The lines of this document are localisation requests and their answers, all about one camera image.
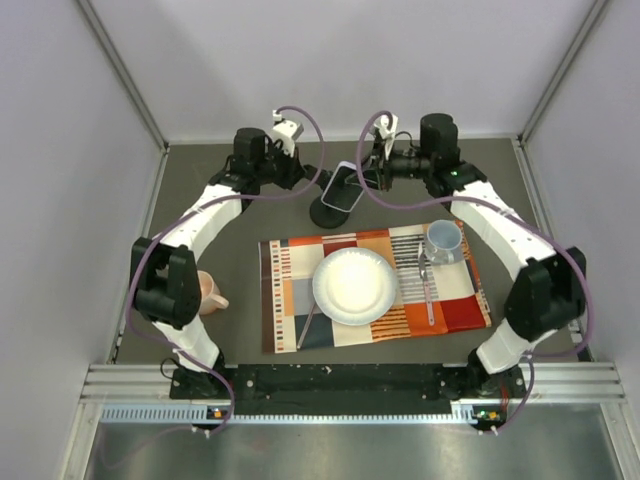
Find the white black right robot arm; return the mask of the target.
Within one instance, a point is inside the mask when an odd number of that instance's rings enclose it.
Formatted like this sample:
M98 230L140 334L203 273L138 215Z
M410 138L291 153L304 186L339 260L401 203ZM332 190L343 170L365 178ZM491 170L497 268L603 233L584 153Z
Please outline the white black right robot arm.
M371 135L374 141L369 154L363 152L363 143L357 145L359 185L374 197L389 190L396 178L422 181L430 198L421 207L444 206L493 251L513 281L503 319L468 356L469 388L490 395L502 385L503 373L585 314L590 300L586 258L580 249L565 249L527 224L499 197L485 174L462 160L451 115L423 116L418 145L404 150L394 146L397 124L397 117L387 110L365 124L360 140Z

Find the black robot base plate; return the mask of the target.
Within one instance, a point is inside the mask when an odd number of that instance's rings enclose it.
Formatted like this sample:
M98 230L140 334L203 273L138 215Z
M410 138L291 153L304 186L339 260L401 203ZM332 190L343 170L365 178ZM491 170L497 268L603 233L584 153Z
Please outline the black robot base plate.
M288 400L322 394L416 393L428 400L480 398L506 400L525 393L522 370L513 367L494 377L465 365L444 364L242 364L216 365L213 371L183 367L171 378L172 399L225 398L231 387L237 400Z

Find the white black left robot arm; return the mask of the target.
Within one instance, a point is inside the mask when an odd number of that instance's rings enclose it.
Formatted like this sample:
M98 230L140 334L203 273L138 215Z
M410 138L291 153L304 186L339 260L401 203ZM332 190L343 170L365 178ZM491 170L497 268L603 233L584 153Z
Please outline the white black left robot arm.
M302 131L291 120L276 122L268 133L239 129L232 154L194 204L165 232L141 237L132 247L131 308L164 335L179 365L194 371L192 384L205 396L220 394L227 374L215 365L220 349L199 315L197 261L224 227L261 197L263 186L291 190L320 173L300 163L296 141Z

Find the black phone stand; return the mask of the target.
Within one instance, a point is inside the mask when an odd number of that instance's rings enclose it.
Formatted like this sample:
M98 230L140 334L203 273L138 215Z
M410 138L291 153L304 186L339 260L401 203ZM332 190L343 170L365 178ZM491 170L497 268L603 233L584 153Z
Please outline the black phone stand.
M315 183L324 190L331 178L331 171L320 170L319 177ZM336 229L342 226L349 218L350 214L326 206L320 197L316 197L310 204L309 216L311 221L323 229Z

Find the phone with lilac case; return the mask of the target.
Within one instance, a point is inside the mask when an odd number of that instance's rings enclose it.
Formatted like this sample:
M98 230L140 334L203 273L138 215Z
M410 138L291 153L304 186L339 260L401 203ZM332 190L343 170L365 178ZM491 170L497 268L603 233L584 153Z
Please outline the phone with lilac case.
M320 197L320 201L326 207L343 213L350 213L362 195L363 189L359 183L356 165L342 161L332 174Z

